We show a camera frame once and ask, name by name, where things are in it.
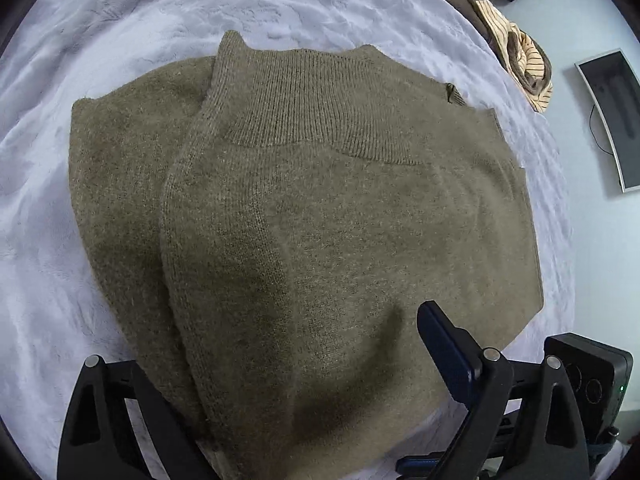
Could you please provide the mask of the olive knitted sweater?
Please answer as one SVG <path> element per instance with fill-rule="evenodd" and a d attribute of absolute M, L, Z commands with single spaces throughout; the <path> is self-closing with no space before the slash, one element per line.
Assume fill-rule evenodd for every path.
<path fill-rule="evenodd" d="M 496 114 L 364 46 L 212 58 L 73 105 L 70 196 L 137 360 L 227 479 L 338 479 L 439 406 L 436 301 L 504 347 L 544 303 Z"/>

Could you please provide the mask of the striped beige garment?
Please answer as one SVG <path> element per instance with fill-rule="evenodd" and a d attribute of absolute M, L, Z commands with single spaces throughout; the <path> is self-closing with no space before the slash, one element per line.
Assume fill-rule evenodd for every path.
<path fill-rule="evenodd" d="M 537 113 L 545 112 L 552 97 L 553 86 L 552 65 L 544 49 L 490 1 L 477 0 L 474 6 L 487 29 L 489 45 L 502 67 L 513 78 L 533 109 Z"/>

